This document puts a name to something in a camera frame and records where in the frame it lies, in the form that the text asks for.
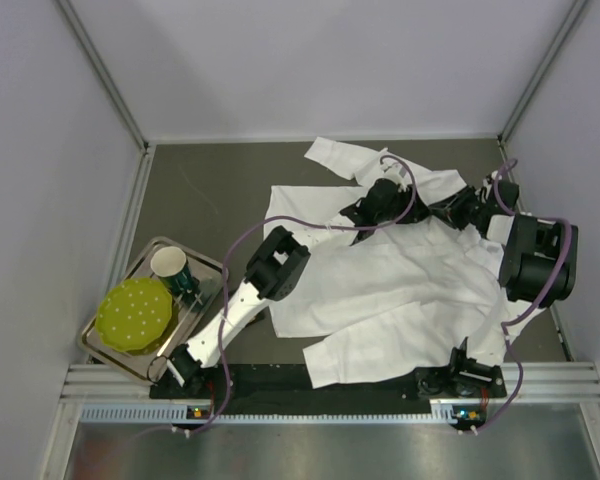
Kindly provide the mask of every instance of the cup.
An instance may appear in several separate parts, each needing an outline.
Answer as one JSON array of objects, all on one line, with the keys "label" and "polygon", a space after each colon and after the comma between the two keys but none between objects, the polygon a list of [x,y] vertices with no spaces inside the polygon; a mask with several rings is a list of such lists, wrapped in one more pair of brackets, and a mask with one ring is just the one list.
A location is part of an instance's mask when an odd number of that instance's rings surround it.
[{"label": "cup", "polygon": [[198,280],[191,274],[187,254],[178,247],[163,247],[151,259],[151,270],[174,295],[192,295],[198,291]]}]

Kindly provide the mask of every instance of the gray floor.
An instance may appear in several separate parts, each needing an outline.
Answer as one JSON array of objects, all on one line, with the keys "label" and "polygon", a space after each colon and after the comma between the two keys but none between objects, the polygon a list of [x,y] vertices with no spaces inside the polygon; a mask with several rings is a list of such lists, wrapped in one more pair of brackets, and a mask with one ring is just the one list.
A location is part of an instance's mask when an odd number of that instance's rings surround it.
[{"label": "gray floor", "polygon": [[[457,169],[479,185],[502,162],[495,140],[354,142],[376,150],[389,147],[432,170]],[[156,236],[167,236],[221,260],[230,244],[264,218],[271,185],[348,185],[350,182],[306,160],[310,143],[178,145],[157,148],[132,247],[135,257]],[[231,288],[244,273],[261,235],[245,241],[229,265]],[[219,301],[212,307],[215,313]],[[303,363],[302,349],[317,339],[278,339],[271,320],[245,329],[229,345],[232,363]],[[526,362],[565,359],[549,312],[524,330],[514,344]]]},{"label": "gray floor", "polygon": [[67,479],[595,480],[580,409],[514,406],[478,437],[447,425],[243,425],[186,440],[146,425],[81,424]]}]

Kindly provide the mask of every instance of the green plate with white dots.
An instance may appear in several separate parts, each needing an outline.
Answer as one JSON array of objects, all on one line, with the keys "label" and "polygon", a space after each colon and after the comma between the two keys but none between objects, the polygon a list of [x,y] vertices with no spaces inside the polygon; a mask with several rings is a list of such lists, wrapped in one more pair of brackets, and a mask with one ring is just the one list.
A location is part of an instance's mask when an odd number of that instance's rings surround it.
[{"label": "green plate with white dots", "polygon": [[96,331],[102,343],[118,352],[141,350],[164,333],[172,301],[159,280],[125,280],[98,307]]}]

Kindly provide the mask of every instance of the metal tray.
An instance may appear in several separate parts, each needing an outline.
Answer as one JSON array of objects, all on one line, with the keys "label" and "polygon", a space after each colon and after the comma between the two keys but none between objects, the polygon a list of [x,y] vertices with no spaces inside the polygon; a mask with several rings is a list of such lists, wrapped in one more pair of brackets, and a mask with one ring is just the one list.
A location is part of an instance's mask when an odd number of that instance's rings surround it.
[{"label": "metal tray", "polygon": [[166,237],[157,237],[149,242],[138,258],[131,264],[124,279],[154,277],[150,263],[154,253],[166,246],[180,247],[187,254],[191,273],[200,281],[200,292],[194,301],[185,302],[182,297],[174,297],[177,311],[177,319],[172,333],[160,344],[160,346],[146,355],[131,355],[129,353],[117,352],[107,347],[100,340],[95,330],[96,317],[94,316],[80,333],[78,345],[91,356],[112,366],[126,374],[136,383],[151,385],[162,376],[166,370],[165,362],[155,362],[161,356],[169,356],[173,349],[183,343],[193,329],[198,325],[204,313],[209,309],[214,298],[222,290],[222,264],[204,255],[194,252],[190,248],[180,245]]}]

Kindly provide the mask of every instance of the white cloth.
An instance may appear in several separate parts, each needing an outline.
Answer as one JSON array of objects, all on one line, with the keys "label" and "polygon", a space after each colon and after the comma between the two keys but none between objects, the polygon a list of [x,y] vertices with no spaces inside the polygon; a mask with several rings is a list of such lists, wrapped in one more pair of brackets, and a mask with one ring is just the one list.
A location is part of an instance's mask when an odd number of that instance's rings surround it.
[{"label": "white cloth", "polygon": [[[275,186],[267,217],[327,222],[384,174],[382,153],[318,139],[307,157],[365,186]],[[427,204],[465,186],[456,171],[409,166]],[[267,225],[265,235],[273,227]],[[336,253],[313,254],[296,289],[270,307],[273,325],[280,337],[330,335],[304,351],[315,388],[445,365],[467,336],[471,356],[498,364],[505,353],[500,323],[528,306],[506,300],[497,282],[501,260],[501,245],[471,226],[460,232],[435,218],[391,226]],[[512,337],[524,324],[511,329]]]}]

